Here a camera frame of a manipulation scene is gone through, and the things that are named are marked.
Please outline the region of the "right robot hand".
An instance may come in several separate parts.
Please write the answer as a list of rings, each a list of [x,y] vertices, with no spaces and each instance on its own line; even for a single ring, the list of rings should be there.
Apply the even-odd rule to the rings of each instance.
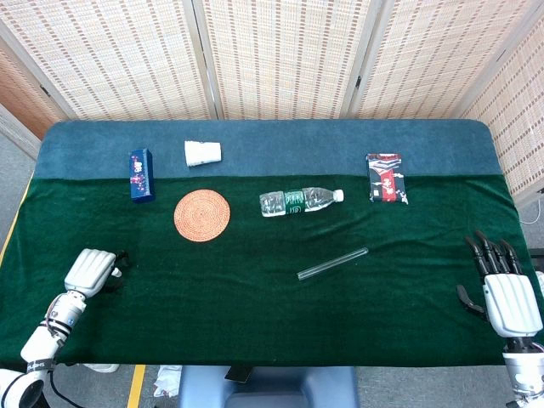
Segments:
[[[491,241],[480,230],[465,238],[479,273],[485,306],[477,305],[463,285],[456,295],[466,311],[488,321],[499,337],[534,337],[543,329],[536,294],[518,254],[506,241]]]

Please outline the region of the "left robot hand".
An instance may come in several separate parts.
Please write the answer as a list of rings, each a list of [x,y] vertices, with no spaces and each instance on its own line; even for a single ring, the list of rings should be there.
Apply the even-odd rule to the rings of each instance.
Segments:
[[[98,249],[83,249],[77,256],[65,277],[67,291],[81,293],[85,298],[92,298],[99,293],[110,276],[121,278],[123,268],[128,264],[128,253],[118,254]]]

